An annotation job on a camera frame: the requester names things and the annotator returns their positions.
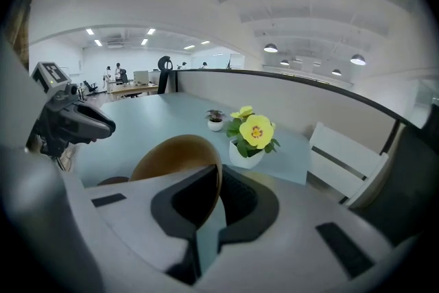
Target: white chair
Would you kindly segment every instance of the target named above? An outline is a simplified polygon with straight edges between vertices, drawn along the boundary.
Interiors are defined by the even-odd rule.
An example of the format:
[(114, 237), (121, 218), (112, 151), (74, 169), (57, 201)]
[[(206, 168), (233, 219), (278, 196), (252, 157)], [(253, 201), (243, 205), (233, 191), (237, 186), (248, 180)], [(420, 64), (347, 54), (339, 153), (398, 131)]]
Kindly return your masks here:
[[(360, 143), (325, 127), (321, 122), (317, 123), (309, 145), (311, 148), (309, 172), (349, 198), (344, 203), (347, 207), (364, 193), (389, 159), (386, 153), (378, 155)], [(319, 154), (313, 148), (322, 150), (332, 159), (361, 174), (361, 177)]]

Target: small white pot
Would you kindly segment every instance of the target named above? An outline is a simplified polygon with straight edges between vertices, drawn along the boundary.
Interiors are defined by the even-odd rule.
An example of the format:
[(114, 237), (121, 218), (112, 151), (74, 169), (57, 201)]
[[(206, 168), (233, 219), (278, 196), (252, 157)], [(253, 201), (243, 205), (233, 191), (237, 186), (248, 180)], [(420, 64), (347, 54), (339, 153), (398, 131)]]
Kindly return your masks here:
[(230, 145), (228, 147), (228, 157), (230, 158), (230, 161), (234, 166), (242, 167), (244, 169), (252, 169), (259, 164), (259, 162), (262, 160), (263, 155), (265, 154), (263, 150), (251, 156), (250, 158), (244, 158), (238, 152), (238, 148), (236, 148), (236, 145), (233, 144), (234, 142), (236, 142), (236, 140), (230, 141)]
[(217, 132), (222, 129), (224, 122), (212, 122), (211, 120), (207, 120), (207, 126), (214, 132)]

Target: small potted plant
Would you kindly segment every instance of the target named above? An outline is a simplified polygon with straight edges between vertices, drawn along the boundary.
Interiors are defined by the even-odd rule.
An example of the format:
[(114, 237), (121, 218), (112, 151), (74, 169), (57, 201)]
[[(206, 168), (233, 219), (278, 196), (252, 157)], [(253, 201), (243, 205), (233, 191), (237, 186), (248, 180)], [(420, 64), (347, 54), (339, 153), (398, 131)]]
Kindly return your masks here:
[(224, 125), (222, 120), (226, 117), (225, 114), (219, 110), (208, 110), (207, 113), (208, 115), (206, 118), (209, 119), (207, 121), (207, 126), (214, 132), (221, 130)]
[(264, 154), (276, 152), (274, 145), (281, 146), (273, 138), (276, 124), (263, 115), (255, 115), (251, 106), (244, 106), (230, 115), (233, 120), (227, 126), (230, 141), (228, 155), (233, 165), (251, 169)]

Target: flower center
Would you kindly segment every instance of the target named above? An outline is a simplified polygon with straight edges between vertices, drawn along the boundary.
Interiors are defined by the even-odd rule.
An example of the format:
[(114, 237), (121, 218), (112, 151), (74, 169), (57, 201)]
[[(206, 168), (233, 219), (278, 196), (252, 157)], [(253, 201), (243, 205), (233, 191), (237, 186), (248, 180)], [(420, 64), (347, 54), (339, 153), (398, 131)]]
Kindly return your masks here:
[(253, 126), (252, 137), (259, 138), (262, 137), (263, 131), (258, 126)]

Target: yellow flower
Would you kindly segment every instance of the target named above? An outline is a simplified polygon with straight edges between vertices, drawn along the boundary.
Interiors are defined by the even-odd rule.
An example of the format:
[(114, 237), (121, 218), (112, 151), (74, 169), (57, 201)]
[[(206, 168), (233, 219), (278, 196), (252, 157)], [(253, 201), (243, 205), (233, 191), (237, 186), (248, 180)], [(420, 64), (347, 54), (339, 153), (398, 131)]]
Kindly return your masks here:
[(239, 127), (242, 137), (257, 149), (263, 149), (271, 142), (274, 129), (270, 120), (263, 115), (251, 115)]
[(242, 119), (250, 114), (253, 114), (253, 108), (251, 106), (243, 106), (238, 113), (231, 113), (230, 116), (234, 119)]

